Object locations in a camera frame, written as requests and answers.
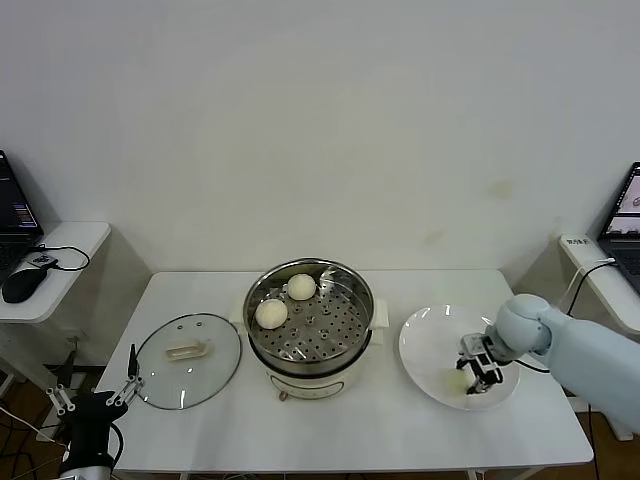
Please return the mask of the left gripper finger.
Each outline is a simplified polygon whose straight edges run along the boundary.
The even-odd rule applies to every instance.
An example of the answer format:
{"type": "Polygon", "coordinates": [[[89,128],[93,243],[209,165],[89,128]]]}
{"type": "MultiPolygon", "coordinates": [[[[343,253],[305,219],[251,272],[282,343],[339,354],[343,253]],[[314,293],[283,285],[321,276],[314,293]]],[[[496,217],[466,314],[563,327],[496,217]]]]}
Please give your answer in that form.
{"type": "Polygon", "coordinates": [[[46,395],[57,414],[71,413],[76,409],[76,405],[67,393],[74,373],[75,358],[76,353],[70,352],[65,362],[56,371],[56,384],[46,389],[46,395]]]}
{"type": "Polygon", "coordinates": [[[144,385],[144,380],[140,376],[140,365],[137,357],[136,346],[130,345],[127,363],[127,377],[124,385],[115,391],[106,401],[107,406],[129,405],[137,396],[139,390],[144,385]]]}

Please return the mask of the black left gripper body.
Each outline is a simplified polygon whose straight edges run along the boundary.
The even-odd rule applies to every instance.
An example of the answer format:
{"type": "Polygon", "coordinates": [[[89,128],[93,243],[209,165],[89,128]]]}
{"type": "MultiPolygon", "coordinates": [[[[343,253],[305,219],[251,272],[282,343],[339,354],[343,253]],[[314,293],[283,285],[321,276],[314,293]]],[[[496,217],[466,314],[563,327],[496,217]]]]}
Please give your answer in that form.
{"type": "Polygon", "coordinates": [[[83,393],[72,401],[76,409],[64,414],[70,432],[65,464],[117,464],[124,450],[124,436],[115,424],[128,405],[107,406],[114,391],[83,393]]]}

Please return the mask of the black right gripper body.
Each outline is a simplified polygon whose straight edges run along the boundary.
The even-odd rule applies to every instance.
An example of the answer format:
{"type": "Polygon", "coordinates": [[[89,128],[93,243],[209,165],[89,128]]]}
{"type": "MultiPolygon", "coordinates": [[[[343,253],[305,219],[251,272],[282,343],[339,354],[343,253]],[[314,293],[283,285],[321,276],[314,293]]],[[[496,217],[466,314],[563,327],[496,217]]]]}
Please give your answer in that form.
{"type": "Polygon", "coordinates": [[[494,350],[495,344],[487,334],[474,333],[469,336],[468,351],[474,376],[492,370],[501,370],[501,364],[496,359],[494,350]]]}

